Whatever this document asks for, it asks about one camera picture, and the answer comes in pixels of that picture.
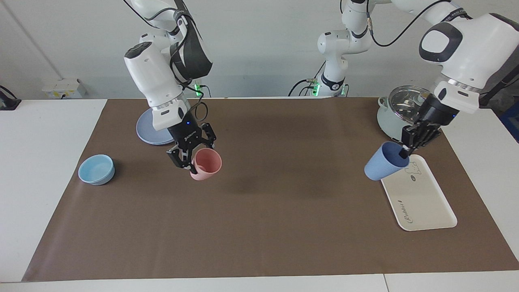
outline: white electrical box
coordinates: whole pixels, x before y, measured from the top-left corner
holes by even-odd
[[[47,98],[51,99],[84,98],[87,94],[85,87],[78,79],[58,80],[43,86],[42,91]]]

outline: pink cup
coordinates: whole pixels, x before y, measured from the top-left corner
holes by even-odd
[[[222,168],[222,158],[218,152],[211,148],[203,148],[195,153],[192,161],[198,174],[191,173],[191,177],[195,180],[205,180],[212,177]]]

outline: green light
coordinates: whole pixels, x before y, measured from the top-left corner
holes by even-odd
[[[202,89],[202,88],[200,87],[200,85],[198,85],[198,84],[195,83],[195,90],[197,90],[197,91],[202,91],[201,89]],[[196,96],[201,96],[201,95],[202,95],[201,93],[196,92]]]
[[[320,85],[320,84],[316,84],[316,85],[313,87],[313,90],[312,90],[312,95],[313,95],[313,96],[318,96],[318,95],[319,95],[319,88],[321,88],[321,85]]]

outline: cooking pot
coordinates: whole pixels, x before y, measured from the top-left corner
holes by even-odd
[[[430,94],[425,88],[405,85],[393,89],[388,97],[379,98],[377,120],[382,131],[401,142],[402,128],[414,124],[418,109]]]

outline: white wall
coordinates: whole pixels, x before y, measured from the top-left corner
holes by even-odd
[[[139,98],[123,55],[152,29],[122,0],[0,0],[65,78],[80,78],[90,98]],[[214,96],[283,96],[313,77],[322,56],[317,38],[341,29],[339,0],[185,0],[215,61],[203,82]],[[459,0],[477,17],[496,12],[519,20],[517,0]],[[0,13],[0,84],[21,98],[40,98],[42,78],[55,76],[29,48],[20,29]],[[393,39],[412,19],[393,5],[372,14],[380,42]],[[389,48],[348,56],[351,96],[382,96],[404,84],[430,87],[440,68],[424,63],[418,43],[429,25],[418,21]]]

